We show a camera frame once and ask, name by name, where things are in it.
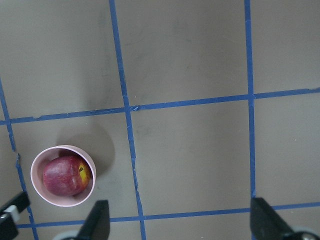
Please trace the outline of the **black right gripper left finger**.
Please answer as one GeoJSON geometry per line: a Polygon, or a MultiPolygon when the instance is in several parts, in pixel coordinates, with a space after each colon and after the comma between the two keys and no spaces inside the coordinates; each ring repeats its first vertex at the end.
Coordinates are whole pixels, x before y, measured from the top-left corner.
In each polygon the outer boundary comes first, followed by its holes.
{"type": "Polygon", "coordinates": [[[80,228],[77,240],[107,240],[111,231],[108,200],[98,200],[80,228]]]}

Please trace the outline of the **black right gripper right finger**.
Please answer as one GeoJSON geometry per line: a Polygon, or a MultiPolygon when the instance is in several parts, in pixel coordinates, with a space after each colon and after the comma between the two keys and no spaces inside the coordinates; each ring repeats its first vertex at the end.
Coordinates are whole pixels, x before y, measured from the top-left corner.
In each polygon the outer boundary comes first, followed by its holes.
{"type": "Polygon", "coordinates": [[[256,240],[285,240],[295,234],[262,197],[250,201],[250,230],[256,240]]]}

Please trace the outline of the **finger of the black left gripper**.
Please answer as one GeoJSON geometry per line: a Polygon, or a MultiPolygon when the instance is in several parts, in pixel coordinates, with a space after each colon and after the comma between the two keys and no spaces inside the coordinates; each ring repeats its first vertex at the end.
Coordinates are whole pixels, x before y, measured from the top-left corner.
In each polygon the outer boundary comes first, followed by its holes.
{"type": "Polygon", "coordinates": [[[0,216],[9,215],[14,222],[21,219],[21,213],[30,206],[31,202],[26,191],[22,191],[0,207],[0,216]]]}

